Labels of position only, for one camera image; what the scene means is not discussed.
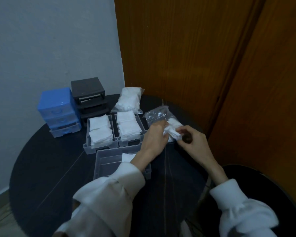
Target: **wooden door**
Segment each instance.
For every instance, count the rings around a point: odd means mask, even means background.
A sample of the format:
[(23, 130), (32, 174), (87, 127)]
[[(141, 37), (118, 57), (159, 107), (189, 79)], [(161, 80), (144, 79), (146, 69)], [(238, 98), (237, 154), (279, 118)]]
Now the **wooden door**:
[(296, 0), (267, 0), (209, 138), (221, 164), (256, 168), (296, 201)]
[(181, 106), (206, 133), (262, 2), (115, 0), (125, 86)]

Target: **white sleeve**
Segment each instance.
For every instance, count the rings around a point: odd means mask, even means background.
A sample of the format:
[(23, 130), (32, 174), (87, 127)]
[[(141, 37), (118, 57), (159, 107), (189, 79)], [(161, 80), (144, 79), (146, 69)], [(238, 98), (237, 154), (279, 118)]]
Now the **white sleeve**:
[(270, 229), (278, 225), (275, 212), (265, 203), (248, 199), (235, 179), (230, 179), (210, 190), (222, 211), (219, 233), (227, 237), (231, 230), (245, 237), (274, 237)]
[(91, 181), (74, 194), (81, 204), (57, 231), (69, 236), (129, 236), (133, 199), (144, 185), (138, 168), (122, 162), (112, 175)]

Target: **round table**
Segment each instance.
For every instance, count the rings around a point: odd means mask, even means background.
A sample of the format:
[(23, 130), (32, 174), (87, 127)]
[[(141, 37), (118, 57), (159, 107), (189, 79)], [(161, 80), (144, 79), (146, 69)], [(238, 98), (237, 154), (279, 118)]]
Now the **round table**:
[[(118, 97), (106, 96), (110, 109)], [(199, 129), (181, 108), (164, 104), (183, 125)], [(143, 95), (140, 108), (146, 112), (160, 105), (160, 98)], [(146, 120), (142, 123), (147, 130)], [(28, 236), (51, 236), (70, 219), (72, 196), (93, 180), (96, 155), (84, 152), (85, 140), (85, 128), (54, 138), (45, 124), (22, 149), (9, 197), (14, 217)], [(151, 179), (133, 201), (131, 236), (176, 235), (180, 222), (196, 207), (207, 173), (176, 143), (167, 144), (151, 167)]]

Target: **white wall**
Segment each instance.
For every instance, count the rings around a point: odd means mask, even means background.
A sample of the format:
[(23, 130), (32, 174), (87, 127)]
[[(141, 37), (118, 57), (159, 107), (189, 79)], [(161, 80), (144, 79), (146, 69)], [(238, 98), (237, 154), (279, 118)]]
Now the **white wall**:
[(41, 92), (95, 76), (124, 87), (114, 0), (0, 0), (0, 190), (44, 124)]

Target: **plastic bag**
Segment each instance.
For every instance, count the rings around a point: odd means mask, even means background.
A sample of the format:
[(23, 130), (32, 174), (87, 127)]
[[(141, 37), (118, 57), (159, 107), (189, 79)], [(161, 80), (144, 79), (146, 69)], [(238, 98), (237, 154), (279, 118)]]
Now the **plastic bag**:
[(134, 113), (142, 114), (143, 111), (139, 107), (141, 95), (144, 91), (145, 90), (140, 87), (124, 87), (118, 98), (118, 102), (111, 112), (133, 111)]
[(169, 106), (162, 105), (159, 106), (151, 111), (148, 111), (144, 114), (144, 117), (147, 120), (147, 124), (150, 127), (153, 123), (166, 120), (168, 121), (169, 125), (164, 129), (163, 134), (169, 133), (169, 140), (168, 142), (173, 142), (174, 140), (181, 140), (182, 136), (175, 131), (176, 128), (183, 126), (177, 118), (169, 111)]

